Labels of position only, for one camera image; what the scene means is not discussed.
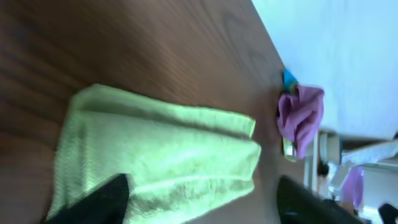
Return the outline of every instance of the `green microfiber cloth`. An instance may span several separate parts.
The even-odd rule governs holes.
[[[70,103],[49,217],[118,173],[129,175],[124,223],[183,223],[254,188],[261,148],[245,115],[173,105],[94,85]]]

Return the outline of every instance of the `black object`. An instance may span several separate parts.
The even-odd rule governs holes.
[[[396,224],[398,210],[394,206],[385,203],[379,208],[379,214],[384,224]]]
[[[323,202],[285,175],[279,180],[277,206],[281,224],[362,224],[332,200]]]
[[[129,200],[125,174],[119,174],[70,208],[64,208],[45,224],[122,224]]]
[[[318,175],[321,177],[326,177],[329,174],[329,165],[327,162],[320,160],[318,162]]]

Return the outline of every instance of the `purple cloth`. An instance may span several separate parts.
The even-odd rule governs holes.
[[[363,197],[363,169],[361,167],[351,168],[346,181],[343,184],[342,201],[354,204],[354,208],[361,206]]]
[[[296,95],[284,93],[279,99],[277,124],[284,138],[292,141],[297,158],[305,157],[323,117],[323,95],[320,88],[295,86]]]

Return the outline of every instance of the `wooden table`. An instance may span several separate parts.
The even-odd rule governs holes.
[[[250,0],[0,2],[0,223],[52,196],[69,98],[93,83],[257,119],[256,190],[192,223],[275,223],[282,62]]]

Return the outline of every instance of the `microfiber cloth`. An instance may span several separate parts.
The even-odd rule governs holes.
[[[254,189],[255,121],[94,85],[70,103],[49,217],[127,174],[124,223],[183,223]]]
[[[299,84],[294,91],[294,95],[284,93],[279,98],[277,125],[281,135],[294,143],[297,158],[302,159],[322,121],[325,93],[320,88]]]

